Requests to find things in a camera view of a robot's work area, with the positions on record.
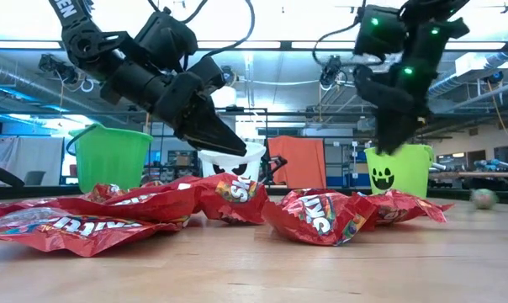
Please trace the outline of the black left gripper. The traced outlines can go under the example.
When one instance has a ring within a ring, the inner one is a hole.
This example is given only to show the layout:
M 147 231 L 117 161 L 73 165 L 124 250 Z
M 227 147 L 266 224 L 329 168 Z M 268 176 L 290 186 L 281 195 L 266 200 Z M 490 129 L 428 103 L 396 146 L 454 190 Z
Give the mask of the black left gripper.
M 125 61 L 105 80 L 101 97 L 111 104 L 128 99 L 197 150 L 242 157 L 246 143 L 215 113 L 210 97 L 224 84 L 221 69 L 210 57 L 176 75 Z

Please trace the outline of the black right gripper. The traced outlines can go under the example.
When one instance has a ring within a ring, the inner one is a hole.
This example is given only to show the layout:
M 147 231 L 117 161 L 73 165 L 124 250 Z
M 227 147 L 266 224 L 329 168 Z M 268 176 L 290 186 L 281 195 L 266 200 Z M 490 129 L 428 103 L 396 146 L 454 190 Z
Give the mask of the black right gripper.
M 378 117 L 376 138 L 378 154 L 398 151 L 424 125 L 431 113 L 426 92 L 431 84 L 431 61 L 416 56 L 393 64 L 386 73 L 374 73 L 369 66 L 354 68 L 354 85 L 360 98 L 374 104 L 379 110 L 399 114 Z

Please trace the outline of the red Skittles candy pack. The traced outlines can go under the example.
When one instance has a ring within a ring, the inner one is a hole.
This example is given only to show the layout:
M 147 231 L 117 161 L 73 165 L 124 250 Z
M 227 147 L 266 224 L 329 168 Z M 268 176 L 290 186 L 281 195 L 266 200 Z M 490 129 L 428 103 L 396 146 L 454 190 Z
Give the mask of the red Skittles candy pack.
M 95 203 L 104 204 L 109 199 L 127 194 L 128 191 L 125 189 L 121 189 L 116 184 L 104 184 L 104 183 L 98 183 L 96 184 L 93 189 L 84 194 L 83 198 L 90 200 Z
M 102 215 L 151 222 L 187 221 L 197 206 L 199 189 L 190 183 L 142 187 L 103 202 L 81 197 L 55 198 L 39 207 L 51 207 L 75 215 Z
M 329 189 L 296 189 L 277 202 L 267 202 L 264 220 L 279 234 L 320 246 L 350 241 L 377 209 L 359 194 L 347 196 Z
M 438 223 L 447 221 L 444 212 L 454 204 L 437 205 L 427 199 L 391 189 L 383 194 L 365 195 L 354 193 L 353 198 L 361 197 L 375 206 L 375 211 L 362 226 L 363 230 L 373 231 L 377 226 L 388 226 L 410 221 L 419 216 L 427 216 Z
M 263 224 L 262 209 L 270 201 L 265 185 L 235 174 L 220 173 L 193 183 L 197 206 L 208 219 L 232 224 Z
M 187 222 L 154 223 L 71 213 L 57 221 L 0 231 L 0 240 L 21 243 L 42 252 L 68 250 L 89 258 L 111 247 L 146 239 L 159 231 L 180 231 Z

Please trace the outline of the green lollipop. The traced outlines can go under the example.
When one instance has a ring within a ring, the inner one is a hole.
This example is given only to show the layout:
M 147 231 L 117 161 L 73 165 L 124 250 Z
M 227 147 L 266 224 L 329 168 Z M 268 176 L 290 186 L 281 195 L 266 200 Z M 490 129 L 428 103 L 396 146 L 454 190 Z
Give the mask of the green lollipop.
M 470 201 L 477 210 L 492 210 L 499 203 L 499 197 L 490 189 L 473 189 Z

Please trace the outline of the black metal shelf rack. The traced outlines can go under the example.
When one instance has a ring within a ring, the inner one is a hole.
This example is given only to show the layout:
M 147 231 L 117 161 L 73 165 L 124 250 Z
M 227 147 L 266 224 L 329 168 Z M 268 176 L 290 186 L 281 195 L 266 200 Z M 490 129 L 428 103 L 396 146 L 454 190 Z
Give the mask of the black metal shelf rack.
M 222 114 L 222 120 L 245 142 L 256 142 L 267 148 L 266 139 L 248 139 L 246 134 L 240 130 L 236 116 L 247 116 L 249 118 L 265 118 L 267 111 L 265 109 L 246 109 L 237 106 L 228 106 L 218 109 Z M 142 182 L 162 181 L 170 183 L 182 177 L 193 176 L 203 177 L 201 160 L 197 150 L 190 146 L 186 141 L 179 140 L 172 134 L 172 130 L 164 126 L 161 132 L 154 134 L 153 142 L 150 145 L 146 155 L 146 163 L 142 173 Z M 266 182 L 270 174 L 270 165 L 268 164 L 268 148 L 262 157 L 261 169 L 257 181 Z

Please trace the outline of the white cylinder tank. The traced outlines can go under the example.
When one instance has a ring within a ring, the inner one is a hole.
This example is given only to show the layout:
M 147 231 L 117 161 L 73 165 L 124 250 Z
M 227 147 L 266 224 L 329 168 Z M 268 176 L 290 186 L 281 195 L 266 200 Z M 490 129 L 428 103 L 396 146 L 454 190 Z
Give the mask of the white cylinder tank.
M 210 94 L 215 108 L 226 108 L 236 105 L 237 92 L 233 87 L 224 86 Z

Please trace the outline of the lime green jack-o-lantern bucket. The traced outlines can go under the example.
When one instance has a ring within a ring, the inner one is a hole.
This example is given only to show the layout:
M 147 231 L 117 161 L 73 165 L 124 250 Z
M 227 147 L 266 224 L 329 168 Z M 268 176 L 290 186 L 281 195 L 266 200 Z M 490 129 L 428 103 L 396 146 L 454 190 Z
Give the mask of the lime green jack-o-lantern bucket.
M 365 155 L 374 194 L 396 189 L 426 197 L 429 169 L 434 160 L 430 146 L 404 144 L 393 155 L 378 155 L 375 148 L 368 148 Z

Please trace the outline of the white jack-o-lantern bucket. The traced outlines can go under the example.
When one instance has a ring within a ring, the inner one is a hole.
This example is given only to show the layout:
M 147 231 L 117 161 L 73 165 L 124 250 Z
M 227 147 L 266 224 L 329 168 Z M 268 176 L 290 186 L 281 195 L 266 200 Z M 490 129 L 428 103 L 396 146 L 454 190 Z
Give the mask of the white jack-o-lantern bucket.
M 257 181 L 262 157 L 266 150 L 265 146 L 256 142 L 246 143 L 246 154 L 242 157 L 202 150 L 198 153 L 198 158 L 201 160 L 202 176 L 207 178 L 219 173 L 230 173 Z

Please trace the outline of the blue white cabinet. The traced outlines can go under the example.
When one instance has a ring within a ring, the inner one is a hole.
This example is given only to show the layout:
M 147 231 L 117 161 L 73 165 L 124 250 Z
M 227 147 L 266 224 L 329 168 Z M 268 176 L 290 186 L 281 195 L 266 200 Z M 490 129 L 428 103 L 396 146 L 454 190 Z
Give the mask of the blue white cabinet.
M 329 188 L 369 188 L 367 158 L 369 144 L 360 141 L 325 140 L 326 184 Z

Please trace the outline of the orange cloth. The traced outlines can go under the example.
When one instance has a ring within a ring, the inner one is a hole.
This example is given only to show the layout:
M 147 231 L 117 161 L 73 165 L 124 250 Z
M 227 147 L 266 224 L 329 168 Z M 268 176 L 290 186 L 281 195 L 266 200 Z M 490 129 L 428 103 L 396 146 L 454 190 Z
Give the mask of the orange cloth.
M 273 174 L 275 183 L 290 189 L 325 189 L 325 152 L 321 139 L 279 136 L 268 140 L 271 157 L 280 156 L 287 164 Z

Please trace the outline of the white ceiling unit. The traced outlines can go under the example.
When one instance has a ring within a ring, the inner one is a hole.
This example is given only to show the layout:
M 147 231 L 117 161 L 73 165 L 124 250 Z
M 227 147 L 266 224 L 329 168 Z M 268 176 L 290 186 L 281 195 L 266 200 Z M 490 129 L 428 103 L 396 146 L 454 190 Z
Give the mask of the white ceiling unit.
M 455 75 L 460 77 L 472 71 L 494 70 L 507 68 L 508 55 L 504 53 L 474 53 L 469 52 L 455 61 Z

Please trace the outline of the dark green plastic bucket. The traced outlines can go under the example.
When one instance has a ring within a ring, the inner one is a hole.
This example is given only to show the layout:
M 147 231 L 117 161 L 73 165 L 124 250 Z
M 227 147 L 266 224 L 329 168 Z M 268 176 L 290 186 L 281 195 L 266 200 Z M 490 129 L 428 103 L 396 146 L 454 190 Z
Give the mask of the dark green plastic bucket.
M 99 123 L 71 130 L 66 152 L 76 158 L 80 190 L 88 193 L 98 183 L 121 189 L 140 185 L 146 154 L 153 137 L 146 133 L 107 128 Z

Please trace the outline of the blue rolled mats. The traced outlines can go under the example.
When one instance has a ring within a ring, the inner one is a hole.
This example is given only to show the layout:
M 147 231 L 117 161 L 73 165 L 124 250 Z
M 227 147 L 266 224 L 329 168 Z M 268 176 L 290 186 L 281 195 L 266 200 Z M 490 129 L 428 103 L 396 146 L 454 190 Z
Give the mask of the blue rolled mats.
M 478 161 L 474 162 L 474 166 L 476 168 L 480 168 L 485 171 L 494 171 L 494 172 L 507 171 L 508 172 L 508 162 L 502 162 L 499 159 L 478 160 Z

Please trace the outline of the grey chair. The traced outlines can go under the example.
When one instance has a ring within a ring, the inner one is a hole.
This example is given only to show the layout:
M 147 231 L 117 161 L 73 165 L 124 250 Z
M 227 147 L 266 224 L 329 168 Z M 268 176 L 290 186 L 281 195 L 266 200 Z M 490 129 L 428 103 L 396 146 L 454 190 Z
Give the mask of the grey chair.
M 40 186 L 43 182 L 45 171 L 29 171 L 24 177 L 26 186 Z

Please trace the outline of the white cloth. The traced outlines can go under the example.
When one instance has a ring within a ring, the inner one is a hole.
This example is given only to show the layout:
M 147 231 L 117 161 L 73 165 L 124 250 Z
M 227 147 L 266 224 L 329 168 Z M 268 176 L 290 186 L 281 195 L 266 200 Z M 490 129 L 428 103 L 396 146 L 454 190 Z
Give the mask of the white cloth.
M 55 137 L 0 137 L 0 167 L 24 179 L 28 172 L 44 172 L 41 185 L 58 185 L 63 140 Z

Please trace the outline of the long silver air duct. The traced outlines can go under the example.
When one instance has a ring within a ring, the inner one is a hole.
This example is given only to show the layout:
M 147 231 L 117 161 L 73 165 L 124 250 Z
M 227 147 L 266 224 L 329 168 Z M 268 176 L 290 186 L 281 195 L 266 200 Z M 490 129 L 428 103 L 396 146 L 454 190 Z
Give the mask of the long silver air duct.
M 454 101 L 446 99 L 446 95 L 456 88 L 461 87 L 467 82 L 475 82 L 486 76 L 492 75 L 494 72 L 499 72 L 507 68 L 497 68 L 494 70 L 485 71 L 472 71 L 460 77 L 455 75 L 455 67 L 449 72 L 443 73 L 440 78 L 430 86 L 428 90 L 429 106 L 433 112 L 442 112 L 444 109 L 449 109 L 455 104 Z

